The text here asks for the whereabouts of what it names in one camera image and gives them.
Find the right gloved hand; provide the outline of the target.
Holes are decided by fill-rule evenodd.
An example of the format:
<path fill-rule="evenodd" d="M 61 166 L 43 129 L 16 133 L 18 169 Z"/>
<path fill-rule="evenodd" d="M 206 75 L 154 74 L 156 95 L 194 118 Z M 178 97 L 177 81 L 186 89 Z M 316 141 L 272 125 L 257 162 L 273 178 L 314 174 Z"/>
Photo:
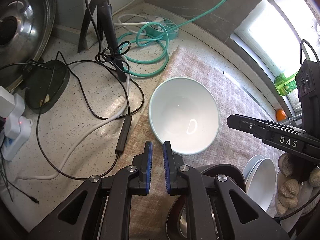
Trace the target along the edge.
<path fill-rule="evenodd" d="M 277 193 L 275 205 L 281 217 L 291 213 L 299 204 L 305 204 L 306 196 L 319 191 L 319 165 L 290 153 L 278 159 Z"/>

